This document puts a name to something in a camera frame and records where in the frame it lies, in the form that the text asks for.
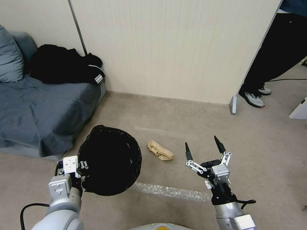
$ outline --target gray sneaker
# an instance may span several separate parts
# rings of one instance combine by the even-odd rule
[[[261,100],[261,95],[258,93],[249,93],[245,92],[244,90],[240,89],[239,95],[243,97],[248,104],[256,108],[263,108],[265,107],[265,103]]]
[[[258,89],[261,95],[270,95],[272,93],[272,90],[262,86],[260,89]]]

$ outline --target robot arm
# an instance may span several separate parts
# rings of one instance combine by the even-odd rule
[[[83,222],[79,219],[82,187],[77,168],[78,156],[66,157],[63,162],[58,162],[56,175],[48,185],[52,199],[47,214],[32,230],[84,229]]]
[[[199,176],[206,179],[205,183],[212,192],[211,202],[216,210],[216,219],[221,230],[253,230],[256,225],[250,214],[245,214],[243,208],[246,204],[256,203],[255,200],[241,201],[229,188],[228,164],[231,153],[226,152],[223,144],[214,136],[217,147],[220,151],[220,160],[204,162],[201,165],[193,162],[193,158],[187,143],[186,147],[186,166],[196,172]]]

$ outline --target gray sofa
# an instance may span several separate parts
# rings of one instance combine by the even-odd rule
[[[0,152],[59,160],[106,93],[105,84],[51,85],[31,78],[36,46],[27,33],[10,33],[22,52],[25,75],[0,83]]]

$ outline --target wall panel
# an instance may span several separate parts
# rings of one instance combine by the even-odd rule
[[[111,91],[229,103],[280,0],[72,0]]]
[[[38,46],[76,48],[84,55],[67,0],[0,0],[0,24],[29,33]]]

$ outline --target crumpled paper bag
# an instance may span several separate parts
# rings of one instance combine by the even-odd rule
[[[167,149],[163,148],[161,145],[159,145],[154,140],[150,140],[147,144],[147,148],[149,151],[154,153],[160,160],[172,160],[174,159],[174,154],[171,151],[168,151]]]

